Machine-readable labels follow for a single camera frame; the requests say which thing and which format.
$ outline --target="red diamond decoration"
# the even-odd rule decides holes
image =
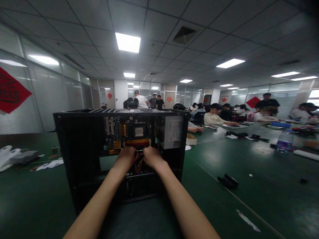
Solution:
[[[32,93],[0,67],[0,110],[10,114]]]

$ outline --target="white shirt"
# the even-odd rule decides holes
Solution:
[[[138,109],[148,109],[146,101],[147,99],[144,96],[135,96],[139,100],[139,106],[137,107]]]

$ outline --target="hand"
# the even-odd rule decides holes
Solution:
[[[188,128],[187,128],[187,131],[192,132],[192,133],[197,133],[197,132],[198,132],[198,129],[197,129],[197,128],[194,128],[194,127],[188,127]]]
[[[154,170],[156,170],[162,163],[166,162],[160,155],[160,152],[151,146],[144,148],[143,153],[144,162]]]
[[[125,146],[124,148],[122,148],[120,154],[115,160],[115,164],[112,169],[117,170],[124,177],[134,163],[135,152],[136,149],[131,146]]]

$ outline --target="plastic bottle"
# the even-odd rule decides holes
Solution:
[[[293,130],[286,129],[286,131],[282,132],[277,141],[277,151],[287,152],[291,149],[293,143]]]

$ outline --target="white paper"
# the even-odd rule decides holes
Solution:
[[[41,165],[40,167],[37,168],[36,171],[41,170],[41,169],[46,169],[46,168],[54,168],[56,166],[59,166],[63,164],[63,159],[60,158],[58,160],[53,160],[51,163],[46,163],[44,165]]]

